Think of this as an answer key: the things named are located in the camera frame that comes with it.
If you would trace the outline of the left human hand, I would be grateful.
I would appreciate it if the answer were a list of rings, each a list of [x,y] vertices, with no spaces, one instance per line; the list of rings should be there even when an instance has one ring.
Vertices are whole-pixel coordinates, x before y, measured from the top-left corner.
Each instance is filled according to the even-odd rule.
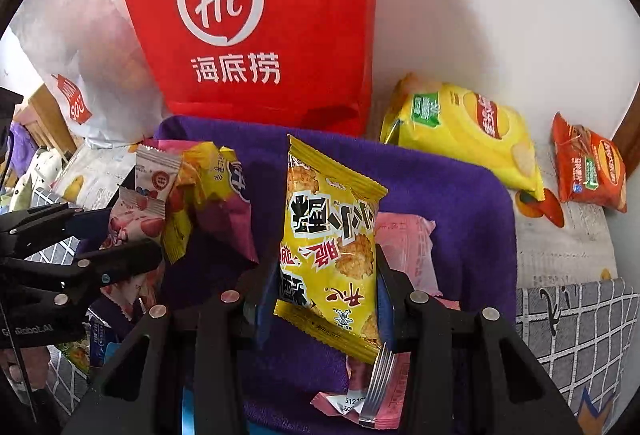
[[[2,349],[2,371],[15,384],[29,381],[33,391],[45,389],[48,378],[50,353],[47,346],[22,348],[23,363],[19,363],[12,349]]]

